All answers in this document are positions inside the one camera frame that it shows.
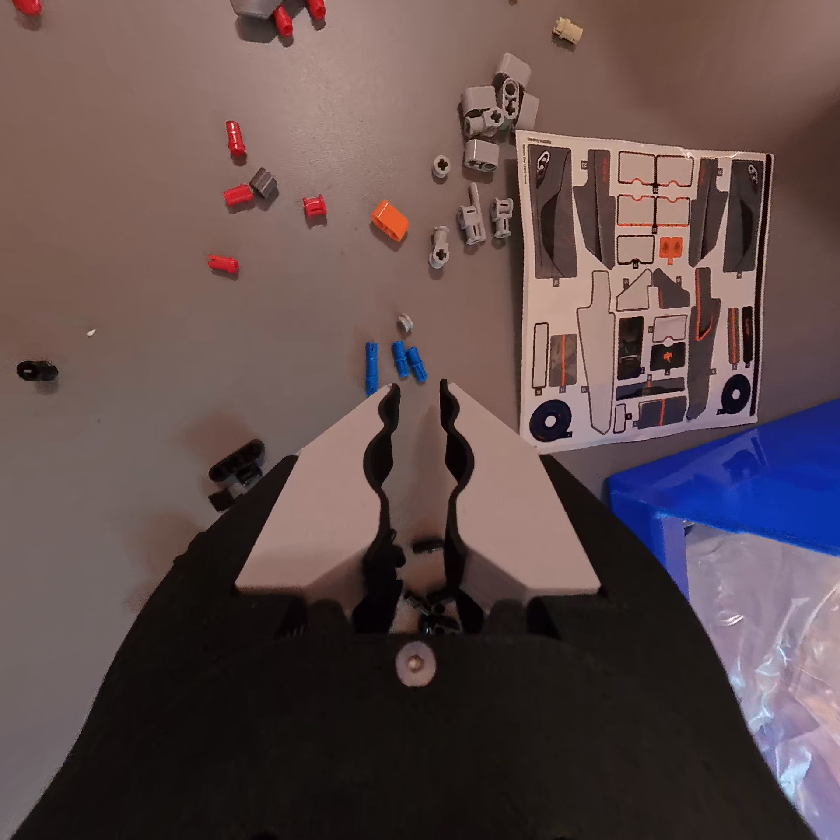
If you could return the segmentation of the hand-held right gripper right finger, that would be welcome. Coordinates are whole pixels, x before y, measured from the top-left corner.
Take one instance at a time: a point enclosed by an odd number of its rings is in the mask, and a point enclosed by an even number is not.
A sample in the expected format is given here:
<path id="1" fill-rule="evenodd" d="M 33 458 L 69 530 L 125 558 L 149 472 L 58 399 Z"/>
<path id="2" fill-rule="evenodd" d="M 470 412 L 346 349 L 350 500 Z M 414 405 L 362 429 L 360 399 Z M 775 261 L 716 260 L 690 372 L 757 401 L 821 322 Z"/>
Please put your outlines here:
<path id="1" fill-rule="evenodd" d="M 448 588 L 488 614 L 502 601 L 593 595 L 601 582 L 537 453 L 457 384 L 439 385 Z"/>

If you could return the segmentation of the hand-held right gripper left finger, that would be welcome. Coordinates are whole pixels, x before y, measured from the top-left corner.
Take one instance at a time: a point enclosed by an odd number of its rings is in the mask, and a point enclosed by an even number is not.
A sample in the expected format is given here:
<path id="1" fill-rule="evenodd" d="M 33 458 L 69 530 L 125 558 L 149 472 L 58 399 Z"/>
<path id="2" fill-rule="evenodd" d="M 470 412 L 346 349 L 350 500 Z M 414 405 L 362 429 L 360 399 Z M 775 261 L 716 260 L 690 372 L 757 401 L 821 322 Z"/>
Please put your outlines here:
<path id="1" fill-rule="evenodd" d="M 236 580 L 247 594 L 334 601 L 391 621 L 401 591 L 384 483 L 401 390 L 383 386 L 303 448 Z"/>

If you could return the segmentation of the pile of black lego pieces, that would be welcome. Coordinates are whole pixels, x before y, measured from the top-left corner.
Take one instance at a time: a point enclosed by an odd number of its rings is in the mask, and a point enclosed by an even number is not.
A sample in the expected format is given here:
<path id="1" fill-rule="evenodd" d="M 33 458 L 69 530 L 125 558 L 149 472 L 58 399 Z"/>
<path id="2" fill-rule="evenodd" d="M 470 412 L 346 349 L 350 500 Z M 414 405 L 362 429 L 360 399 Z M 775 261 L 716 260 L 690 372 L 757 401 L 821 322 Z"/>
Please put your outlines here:
<path id="1" fill-rule="evenodd" d="M 264 443 L 255 438 L 208 470 L 207 477 L 217 485 L 215 492 L 208 496 L 215 511 L 223 513 L 230 509 L 260 480 L 265 452 Z M 402 601 L 417 614 L 420 634 L 439 636 L 463 632 L 455 595 L 446 586 L 425 595 L 403 586 Z"/>

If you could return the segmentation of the lego sticker sheet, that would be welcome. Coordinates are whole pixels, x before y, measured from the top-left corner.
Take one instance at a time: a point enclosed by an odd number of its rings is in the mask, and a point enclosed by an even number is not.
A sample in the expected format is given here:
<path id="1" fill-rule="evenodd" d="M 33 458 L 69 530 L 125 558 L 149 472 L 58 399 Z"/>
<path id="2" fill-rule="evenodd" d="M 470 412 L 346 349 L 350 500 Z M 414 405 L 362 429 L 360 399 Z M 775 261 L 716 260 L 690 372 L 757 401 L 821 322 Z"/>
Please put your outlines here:
<path id="1" fill-rule="evenodd" d="M 524 441 L 756 424 L 774 155 L 520 130 L 517 163 Z"/>

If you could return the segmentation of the orange lego piece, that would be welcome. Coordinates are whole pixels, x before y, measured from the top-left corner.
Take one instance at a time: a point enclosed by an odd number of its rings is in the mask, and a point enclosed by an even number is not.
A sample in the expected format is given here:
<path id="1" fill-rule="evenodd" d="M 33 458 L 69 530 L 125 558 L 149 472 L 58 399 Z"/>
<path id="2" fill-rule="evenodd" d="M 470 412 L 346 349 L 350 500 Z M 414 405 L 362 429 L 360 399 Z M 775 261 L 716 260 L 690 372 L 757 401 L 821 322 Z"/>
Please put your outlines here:
<path id="1" fill-rule="evenodd" d="M 371 213 L 371 223 L 384 236 L 401 244 L 410 228 L 410 222 L 390 201 L 382 199 Z"/>

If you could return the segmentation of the clear plastic bag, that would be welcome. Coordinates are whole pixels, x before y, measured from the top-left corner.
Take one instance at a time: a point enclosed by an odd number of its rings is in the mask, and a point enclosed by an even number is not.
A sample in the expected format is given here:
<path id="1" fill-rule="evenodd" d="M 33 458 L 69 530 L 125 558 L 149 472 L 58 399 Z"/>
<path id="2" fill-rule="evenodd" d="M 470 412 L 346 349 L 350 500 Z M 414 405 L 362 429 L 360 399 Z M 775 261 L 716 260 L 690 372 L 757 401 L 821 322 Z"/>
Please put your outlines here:
<path id="1" fill-rule="evenodd" d="M 780 787 L 839 838 L 839 559 L 686 525 L 689 602 Z"/>

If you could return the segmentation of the cluster of light grey blocks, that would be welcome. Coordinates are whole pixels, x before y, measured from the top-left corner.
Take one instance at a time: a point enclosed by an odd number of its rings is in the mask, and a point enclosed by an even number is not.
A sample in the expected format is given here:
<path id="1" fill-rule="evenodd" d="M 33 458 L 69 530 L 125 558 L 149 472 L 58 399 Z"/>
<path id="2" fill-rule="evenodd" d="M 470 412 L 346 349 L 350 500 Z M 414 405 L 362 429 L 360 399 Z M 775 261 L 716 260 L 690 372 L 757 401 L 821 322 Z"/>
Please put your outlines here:
<path id="1" fill-rule="evenodd" d="M 539 99 L 528 91 L 531 75 L 527 62 L 506 53 L 491 84 L 465 89 L 459 104 L 465 139 L 497 141 L 515 130 L 535 130 Z"/>

